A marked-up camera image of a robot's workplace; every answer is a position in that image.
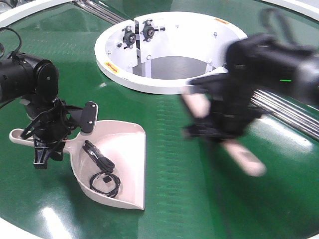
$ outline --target green surface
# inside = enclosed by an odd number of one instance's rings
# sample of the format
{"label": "green surface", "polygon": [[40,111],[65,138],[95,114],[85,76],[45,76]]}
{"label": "green surface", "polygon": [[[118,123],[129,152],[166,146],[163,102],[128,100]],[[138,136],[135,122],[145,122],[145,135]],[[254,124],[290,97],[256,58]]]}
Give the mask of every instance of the green surface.
{"label": "green surface", "polygon": [[[202,12],[228,20],[247,33],[260,31],[252,0],[104,1],[130,17],[162,10]],[[318,25],[287,12],[303,44],[317,41]],[[8,134],[28,124],[14,101],[0,114],[0,216],[46,239],[304,239],[319,231],[318,143],[279,121],[256,120],[240,141],[267,166],[246,176],[219,145],[185,141],[189,123],[179,96],[136,92],[106,78],[95,63],[94,43],[109,23],[72,4],[27,17],[12,27],[22,51],[59,68],[59,96],[68,104],[99,105],[99,120],[140,124],[147,133],[146,209],[107,207],[87,198],[73,176],[69,156],[35,170],[33,149]],[[0,35],[13,49],[11,33]],[[51,208],[64,227],[45,217]]]}

